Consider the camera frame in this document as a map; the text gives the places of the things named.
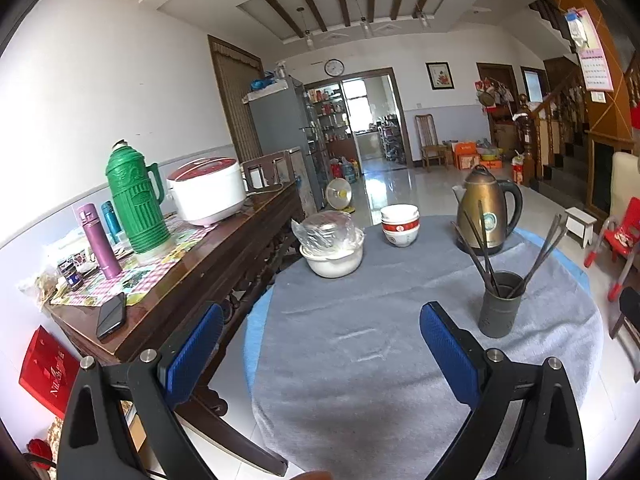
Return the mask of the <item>person's left hand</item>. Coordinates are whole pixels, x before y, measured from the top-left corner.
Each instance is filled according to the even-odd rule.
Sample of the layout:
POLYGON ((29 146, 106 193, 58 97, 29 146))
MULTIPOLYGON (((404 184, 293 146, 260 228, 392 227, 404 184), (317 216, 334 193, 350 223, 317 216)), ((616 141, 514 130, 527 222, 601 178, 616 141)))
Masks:
POLYGON ((333 480, 332 474, 325 470, 306 471, 293 477, 292 480, 333 480))

